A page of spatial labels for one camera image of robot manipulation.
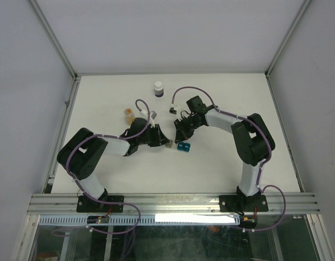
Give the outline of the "tan pill box compartment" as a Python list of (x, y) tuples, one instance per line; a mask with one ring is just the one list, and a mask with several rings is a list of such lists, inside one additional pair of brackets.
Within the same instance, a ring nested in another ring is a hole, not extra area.
[(172, 148), (173, 145), (174, 145), (174, 142), (173, 142), (173, 140), (171, 140), (171, 139), (169, 139), (168, 142), (165, 144), (165, 146), (166, 146), (167, 148)]

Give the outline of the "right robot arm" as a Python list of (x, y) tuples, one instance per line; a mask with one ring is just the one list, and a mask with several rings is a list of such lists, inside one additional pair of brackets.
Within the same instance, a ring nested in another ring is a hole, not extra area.
[(275, 142), (261, 115), (237, 116), (220, 110), (216, 105), (206, 106), (199, 96), (186, 102), (189, 111), (184, 116), (174, 104), (169, 112), (175, 114), (175, 142), (184, 142), (201, 126), (216, 127), (232, 134), (236, 151), (243, 162), (241, 181), (236, 196), (225, 200), (229, 212), (243, 215), (258, 208), (262, 192), (260, 181), (263, 166), (270, 161)]

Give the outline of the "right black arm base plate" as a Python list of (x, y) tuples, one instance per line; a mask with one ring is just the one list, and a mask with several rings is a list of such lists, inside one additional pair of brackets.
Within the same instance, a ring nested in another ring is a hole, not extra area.
[(221, 212), (268, 212), (267, 199), (264, 195), (249, 197), (249, 199), (238, 195), (220, 195), (219, 207)]

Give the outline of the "amber pill bottle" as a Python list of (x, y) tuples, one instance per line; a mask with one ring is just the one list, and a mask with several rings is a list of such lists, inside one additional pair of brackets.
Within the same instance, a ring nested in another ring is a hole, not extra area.
[(130, 126), (135, 120), (135, 114), (132, 109), (126, 108), (124, 110), (124, 118), (126, 123)]

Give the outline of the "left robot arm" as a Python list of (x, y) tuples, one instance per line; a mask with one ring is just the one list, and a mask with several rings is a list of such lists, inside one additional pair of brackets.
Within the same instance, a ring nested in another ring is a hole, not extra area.
[(170, 143), (158, 124), (138, 117), (119, 136), (94, 134), (79, 129), (57, 155), (57, 162), (85, 194), (78, 197), (78, 213), (121, 213), (124, 196), (109, 195), (94, 170), (104, 154), (128, 157), (138, 147), (159, 147)]

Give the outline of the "teal pill box compartments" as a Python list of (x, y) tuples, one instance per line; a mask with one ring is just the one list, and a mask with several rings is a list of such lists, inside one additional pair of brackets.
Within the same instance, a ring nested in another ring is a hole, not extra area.
[(179, 142), (177, 144), (177, 150), (178, 151), (183, 151), (183, 152), (189, 152), (191, 148), (191, 144), (187, 142)]

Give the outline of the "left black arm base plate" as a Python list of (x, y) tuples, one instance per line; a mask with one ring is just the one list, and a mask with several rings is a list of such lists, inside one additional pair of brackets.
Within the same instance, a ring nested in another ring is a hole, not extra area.
[(123, 212), (122, 204), (113, 204), (113, 202), (123, 203), (124, 202), (123, 195), (108, 195), (105, 201), (111, 202), (111, 204), (102, 204), (96, 202), (85, 195), (79, 196), (76, 212), (77, 213), (107, 213), (108, 211), (111, 211), (111, 213)]

